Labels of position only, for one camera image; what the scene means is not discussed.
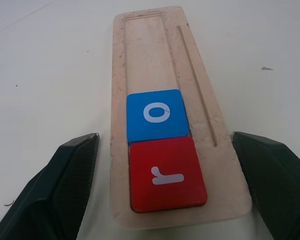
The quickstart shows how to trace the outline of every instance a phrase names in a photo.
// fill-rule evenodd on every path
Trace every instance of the wooden board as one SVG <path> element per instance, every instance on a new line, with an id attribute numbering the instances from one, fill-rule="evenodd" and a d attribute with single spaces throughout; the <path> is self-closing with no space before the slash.
<path id="1" fill-rule="evenodd" d="M 113 25 L 110 201 L 128 228 L 220 221 L 248 213 L 252 202 L 236 152 L 181 7 L 120 14 Z M 128 94 L 179 89 L 208 193 L 205 205 L 135 213 L 130 207 L 126 126 Z"/>

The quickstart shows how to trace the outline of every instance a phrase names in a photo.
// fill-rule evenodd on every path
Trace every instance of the white surface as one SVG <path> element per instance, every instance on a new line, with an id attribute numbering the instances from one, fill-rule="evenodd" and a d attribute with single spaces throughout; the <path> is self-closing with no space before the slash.
<path id="1" fill-rule="evenodd" d="M 272 239 L 255 210 L 159 230 L 120 229 L 111 218 L 113 19 L 172 5 L 184 9 L 229 131 L 281 141 L 300 157 L 300 0 L 0 0 L 0 220 L 59 145 L 99 132 L 79 240 Z"/>

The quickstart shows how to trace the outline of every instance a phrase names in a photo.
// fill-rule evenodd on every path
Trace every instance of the letter o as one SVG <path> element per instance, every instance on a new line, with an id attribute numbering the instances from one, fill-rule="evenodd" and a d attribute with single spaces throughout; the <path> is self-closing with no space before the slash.
<path id="1" fill-rule="evenodd" d="M 161 108 L 164 110 L 164 114 L 162 116 L 150 116 L 149 111 L 154 108 Z M 167 104 L 163 102 L 153 102 L 145 106 L 143 110 L 143 116 L 145 120 L 150 123 L 162 123 L 167 120 L 170 116 L 170 108 Z"/>

